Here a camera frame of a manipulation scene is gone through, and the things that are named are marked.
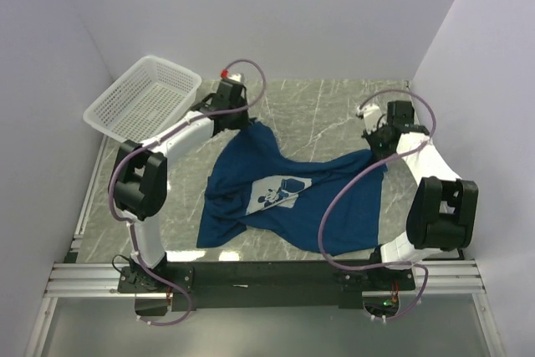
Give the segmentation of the blue mickey mouse t-shirt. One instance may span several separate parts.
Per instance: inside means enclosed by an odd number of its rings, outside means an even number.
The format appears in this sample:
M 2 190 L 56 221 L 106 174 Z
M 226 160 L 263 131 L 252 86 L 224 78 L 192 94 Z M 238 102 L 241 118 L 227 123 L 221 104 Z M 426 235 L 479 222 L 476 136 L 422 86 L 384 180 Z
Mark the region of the blue mickey mouse t-shirt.
M 196 245 L 220 247 L 255 228 L 308 252 L 331 255 L 376 247 L 382 181 L 379 167 L 353 185 L 319 227 L 330 202 L 370 166 L 370 150 L 326 162 L 284 157 L 272 130 L 257 122 L 241 130 L 218 156 L 208 177 Z

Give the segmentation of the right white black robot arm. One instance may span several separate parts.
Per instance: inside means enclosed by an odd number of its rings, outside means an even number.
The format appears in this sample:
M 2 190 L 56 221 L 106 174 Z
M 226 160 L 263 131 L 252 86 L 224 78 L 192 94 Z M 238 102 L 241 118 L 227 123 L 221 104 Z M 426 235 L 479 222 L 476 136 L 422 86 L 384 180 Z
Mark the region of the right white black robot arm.
M 395 270 L 402 263 L 418 263 L 471 243 L 479 189 L 446 164 L 431 131 L 416 124 L 410 101 L 391 101 L 384 114 L 377 104 L 368 102 L 359 107 L 357 116 L 364 121 L 363 138 L 374 160 L 392 162 L 400 157 L 417 185 L 405 230 L 370 256 L 368 282 L 385 289 L 395 281 Z

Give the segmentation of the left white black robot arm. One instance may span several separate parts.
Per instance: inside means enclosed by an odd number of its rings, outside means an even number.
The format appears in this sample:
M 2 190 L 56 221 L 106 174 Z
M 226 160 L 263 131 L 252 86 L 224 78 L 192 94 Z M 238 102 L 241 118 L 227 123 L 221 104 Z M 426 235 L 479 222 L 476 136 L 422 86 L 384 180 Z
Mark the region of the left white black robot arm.
M 244 78 L 232 74 L 167 130 L 140 143 L 127 140 L 120 145 L 109 184 L 110 212 L 129 229 L 130 259 L 143 265 L 137 281 L 147 291 L 162 289 L 167 280 L 161 266 L 166 251 L 159 213 L 167 198 L 169 168 L 219 133 L 244 129 L 250 122 Z

